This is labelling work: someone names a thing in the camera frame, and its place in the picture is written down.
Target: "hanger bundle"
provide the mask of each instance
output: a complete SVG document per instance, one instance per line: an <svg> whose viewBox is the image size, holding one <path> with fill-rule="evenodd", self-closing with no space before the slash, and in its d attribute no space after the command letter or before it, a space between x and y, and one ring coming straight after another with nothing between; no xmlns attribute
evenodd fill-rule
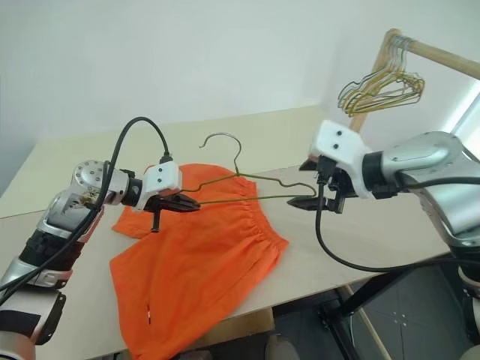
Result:
<svg viewBox="0 0 480 360"><path fill-rule="evenodd" d="M348 83L338 95L338 107L349 116L420 101L425 81L417 73L407 73L406 54L413 40L396 35L388 43L389 60L381 70Z"/></svg>
<svg viewBox="0 0 480 360"><path fill-rule="evenodd" d="M243 176L245 178L261 179L261 180L269 180L269 181L277 182L283 188L292 188L294 186L303 186L303 187L306 187L306 188L309 188L310 190L312 190L313 193L311 195L269 195L269 196L258 196L258 197L242 197L242 198L238 198L238 199L219 199L219 200L214 199L214 200L199 202L200 205L215 204L215 203L232 203L232 202L235 202L235 201L245 201L245 200L275 199L275 198L279 198L279 197L316 197L317 196L317 190L315 189L315 187L310 186L309 184L305 184L303 182L296 182L295 184L284 184L279 178L271 178L271 177L268 177L268 176L244 174L243 172L240 172L239 167L237 166L237 158L239 157L240 153L242 152L242 143L240 142L239 139L237 139L231 133L211 133L210 135L208 135L205 138L205 141L203 142L203 145L201 145L199 147L200 148L205 147L206 144L207 144L207 141L209 141L209 139L211 137L216 137L218 135L225 136L225 137L231 137L232 139L234 139L238 143L238 151L237 151L237 154L235 155L235 157L233 158L233 164L235 165L235 173L232 174L232 175L224 176L222 178L216 178L216 179L213 179L213 180L202 182L198 185L198 187L196 189L183 189L182 191L194 193L194 192L199 191L201 188L203 188L206 185L210 185L210 184L213 184L215 182L221 182L223 180L234 178L236 176Z"/></svg>

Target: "robotic arm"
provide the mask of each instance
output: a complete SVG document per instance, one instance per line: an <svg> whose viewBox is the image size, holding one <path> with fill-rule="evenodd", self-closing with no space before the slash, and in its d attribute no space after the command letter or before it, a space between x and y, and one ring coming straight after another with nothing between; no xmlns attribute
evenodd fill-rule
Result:
<svg viewBox="0 0 480 360"><path fill-rule="evenodd" d="M307 210L318 211L322 206L317 217L322 210L341 213L348 197L383 199L399 192L414 193L460 262L466 330L480 344L480 268L476 265L480 265L480 163L456 136L440 131L423 133L385 151L372 152L356 132L324 121L313 139L309 160L300 170L318 172L321 194L325 185L336 192L334 199L323 199L322 205L311 199L289 201ZM363 270L386 272L388 268Z"/></svg>
<svg viewBox="0 0 480 360"><path fill-rule="evenodd" d="M22 253L13 259L0 280L0 286L39 269L65 245L95 204L106 169L102 161L96 160L75 166L70 187L51 202ZM136 211L153 213L152 231L157 232L161 209L200 209L197 202L178 193L181 189L182 172L172 160L149 168L143 179L135 178L134 172L114 169L102 209L88 229L0 306L0 359L32 360L35 344L45 344L52 337L66 301L59 290L70 279L72 266L101 219L104 205L121 203Z"/></svg>

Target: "metal hanger hook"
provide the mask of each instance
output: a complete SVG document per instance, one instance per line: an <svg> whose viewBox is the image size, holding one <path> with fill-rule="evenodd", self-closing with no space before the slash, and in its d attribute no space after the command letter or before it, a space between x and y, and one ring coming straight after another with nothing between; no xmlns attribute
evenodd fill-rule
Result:
<svg viewBox="0 0 480 360"><path fill-rule="evenodd" d="M239 174L239 167L237 166L237 158L239 157L240 153L242 152L242 143L240 142L239 139L237 139L235 136L233 136L231 133L211 133L210 135L208 135L206 138L205 138L205 141L203 142L202 145L199 146L199 148L204 148L206 145L207 145L207 142L209 141L209 139L211 137L216 137L216 136L219 136L219 135L222 135L222 136L225 136L225 137L231 137L232 139L234 139L237 144L238 144L238 151L237 151L237 155L235 155L235 157L233 158L233 164L235 165L235 172L237 174Z"/></svg>

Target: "orange fabric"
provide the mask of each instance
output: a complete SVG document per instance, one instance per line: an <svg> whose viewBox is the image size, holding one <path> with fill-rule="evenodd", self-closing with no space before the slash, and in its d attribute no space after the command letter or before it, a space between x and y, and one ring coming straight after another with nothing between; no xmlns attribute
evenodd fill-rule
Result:
<svg viewBox="0 0 480 360"><path fill-rule="evenodd" d="M181 170L185 188L232 174L206 164ZM187 195L197 201L255 197L257 187L235 177ZM126 208L113 229L142 240L110 262L121 333L141 360L170 359L231 314L288 245L258 201L164 211L160 232L150 233L151 227L151 214Z"/></svg>

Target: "floor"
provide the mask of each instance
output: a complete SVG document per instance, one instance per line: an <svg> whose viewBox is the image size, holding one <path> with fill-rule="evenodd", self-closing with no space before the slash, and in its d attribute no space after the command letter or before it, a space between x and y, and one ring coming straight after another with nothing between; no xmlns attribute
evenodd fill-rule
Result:
<svg viewBox="0 0 480 360"><path fill-rule="evenodd" d="M360 286L360 283L354 284L353 288ZM276 332L290 339L301 360L343 360L313 306L318 300L313 297L297 301L298 309L294 311L288 305L274 308ZM458 360L472 346L463 330L458 291L454 294L439 268L414 271L368 304L365 311L394 360ZM358 313L351 322L345 320L346 329L350 330L350 324L361 358L383 360ZM257 353L261 353L262 340L252 337L249 343L248 338L244 338L235 340L229 347L217 346L214 360L260 360L261 355Z"/></svg>

